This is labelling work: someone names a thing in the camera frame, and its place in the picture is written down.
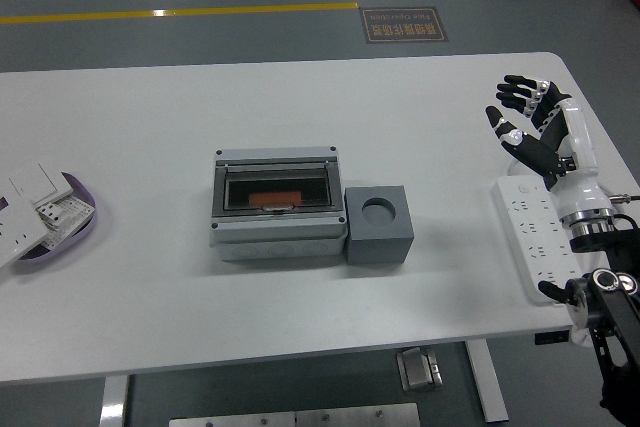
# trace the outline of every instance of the power socket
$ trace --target power socket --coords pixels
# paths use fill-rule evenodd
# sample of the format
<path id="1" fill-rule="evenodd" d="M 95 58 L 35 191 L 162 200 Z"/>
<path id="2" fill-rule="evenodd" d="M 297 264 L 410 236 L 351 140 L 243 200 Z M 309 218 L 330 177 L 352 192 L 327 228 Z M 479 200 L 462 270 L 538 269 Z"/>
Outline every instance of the power socket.
<path id="1" fill-rule="evenodd" d="M 0 182 L 0 267 L 22 257 L 48 233 L 31 202 L 10 182 Z"/>
<path id="2" fill-rule="evenodd" d="M 553 302 L 538 282 L 564 288 L 582 270 L 544 182 L 535 175 L 500 177 L 492 194 L 527 295 L 536 303 Z"/>
<path id="3" fill-rule="evenodd" d="M 71 217 L 62 207 L 51 202 L 38 207 L 38 213 L 53 230 L 60 230 L 71 221 Z"/>

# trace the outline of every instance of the white power strip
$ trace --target white power strip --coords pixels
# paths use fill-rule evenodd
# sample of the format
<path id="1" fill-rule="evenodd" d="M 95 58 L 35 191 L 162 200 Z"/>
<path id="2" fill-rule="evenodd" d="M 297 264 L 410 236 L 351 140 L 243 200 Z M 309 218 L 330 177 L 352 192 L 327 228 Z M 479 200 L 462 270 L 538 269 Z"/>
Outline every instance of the white power strip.
<path id="1" fill-rule="evenodd" d="M 564 288 L 582 270 L 544 182 L 535 175 L 500 177 L 492 194 L 529 298 L 553 302 L 538 290 L 538 282 Z"/>

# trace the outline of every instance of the white switch plate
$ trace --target white switch plate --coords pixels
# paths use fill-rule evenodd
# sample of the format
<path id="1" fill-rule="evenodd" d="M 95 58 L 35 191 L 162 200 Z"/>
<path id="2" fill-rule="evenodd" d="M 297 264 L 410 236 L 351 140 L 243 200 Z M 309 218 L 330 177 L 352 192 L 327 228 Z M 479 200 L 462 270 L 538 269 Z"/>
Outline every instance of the white switch plate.
<path id="1" fill-rule="evenodd" d="M 13 263 L 49 233 L 31 202 L 10 182 L 0 182 L 0 268 Z"/>
<path id="2" fill-rule="evenodd" d="M 9 181 L 34 207 L 66 197 L 73 189 L 62 172 L 44 162 L 26 165 L 9 176 Z"/>

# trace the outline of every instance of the circular hole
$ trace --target circular hole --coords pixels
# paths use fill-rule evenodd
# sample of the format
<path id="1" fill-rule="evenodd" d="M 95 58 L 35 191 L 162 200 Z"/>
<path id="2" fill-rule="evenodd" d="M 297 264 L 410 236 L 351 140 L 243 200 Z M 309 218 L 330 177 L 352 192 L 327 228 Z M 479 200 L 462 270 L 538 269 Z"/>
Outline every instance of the circular hole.
<path id="1" fill-rule="evenodd" d="M 371 225 L 388 225 L 396 218 L 396 209 L 387 199 L 376 197 L 364 203 L 362 215 Z"/>

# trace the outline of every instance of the table leg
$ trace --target table leg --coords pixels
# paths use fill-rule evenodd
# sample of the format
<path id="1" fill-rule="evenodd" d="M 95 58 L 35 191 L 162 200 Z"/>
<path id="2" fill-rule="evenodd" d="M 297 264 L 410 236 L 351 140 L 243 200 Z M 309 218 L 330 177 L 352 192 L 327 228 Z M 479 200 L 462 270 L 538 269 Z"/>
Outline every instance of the table leg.
<path id="1" fill-rule="evenodd" d="M 117 375 L 105 379 L 100 427 L 124 426 L 128 388 L 128 375 Z"/>
<path id="2" fill-rule="evenodd" d="M 509 420 L 487 341 L 485 339 L 467 340 L 465 344 L 485 420 L 487 422 Z"/>

